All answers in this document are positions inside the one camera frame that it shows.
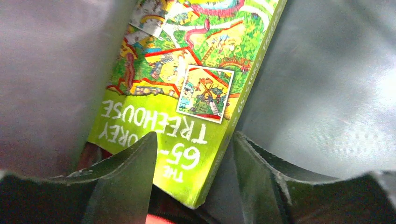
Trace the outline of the red backpack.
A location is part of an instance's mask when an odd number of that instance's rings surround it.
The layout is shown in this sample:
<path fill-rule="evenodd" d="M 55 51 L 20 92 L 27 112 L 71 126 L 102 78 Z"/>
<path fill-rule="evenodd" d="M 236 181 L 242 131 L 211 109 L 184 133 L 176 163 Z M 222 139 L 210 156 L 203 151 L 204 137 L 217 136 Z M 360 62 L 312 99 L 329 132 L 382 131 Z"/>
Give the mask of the red backpack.
<path fill-rule="evenodd" d="M 0 167 L 76 169 L 132 11 L 130 0 L 0 3 Z M 289 0 L 237 124 L 309 171 L 396 172 L 396 3 Z M 232 143 L 194 215 L 246 224 Z"/>

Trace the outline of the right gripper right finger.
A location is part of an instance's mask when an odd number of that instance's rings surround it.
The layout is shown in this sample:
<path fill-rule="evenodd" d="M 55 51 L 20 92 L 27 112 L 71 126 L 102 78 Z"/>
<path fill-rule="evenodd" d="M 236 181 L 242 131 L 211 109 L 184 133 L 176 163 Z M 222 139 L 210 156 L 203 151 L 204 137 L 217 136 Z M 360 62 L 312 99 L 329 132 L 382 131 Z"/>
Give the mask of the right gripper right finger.
<path fill-rule="evenodd" d="M 234 161 L 247 224 L 393 224 L 395 171 L 369 171 L 348 179 L 289 163 L 233 135 Z"/>

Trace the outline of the green book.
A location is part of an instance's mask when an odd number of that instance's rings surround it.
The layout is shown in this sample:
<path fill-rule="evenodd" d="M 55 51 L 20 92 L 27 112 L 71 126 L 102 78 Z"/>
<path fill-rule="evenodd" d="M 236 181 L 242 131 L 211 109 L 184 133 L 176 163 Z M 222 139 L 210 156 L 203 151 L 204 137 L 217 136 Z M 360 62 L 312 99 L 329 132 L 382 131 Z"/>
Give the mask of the green book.
<path fill-rule="evenodd" d="M 153 183 L 201 206 L 284 0 L 139 0 L 87 141 L 117 154 L 157 134 Z"/>

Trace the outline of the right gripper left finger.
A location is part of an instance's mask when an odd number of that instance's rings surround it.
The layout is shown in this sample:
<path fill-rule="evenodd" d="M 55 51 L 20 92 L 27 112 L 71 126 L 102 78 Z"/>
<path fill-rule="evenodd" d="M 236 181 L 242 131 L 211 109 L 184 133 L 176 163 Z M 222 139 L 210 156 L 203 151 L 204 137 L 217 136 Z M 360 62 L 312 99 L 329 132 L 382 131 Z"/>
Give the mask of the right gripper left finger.
<path fill-rule="evenodd" d="M 157 157 L 157 134 L 68 176 L 0 172 L 3 224 L 143 224 Z"/>

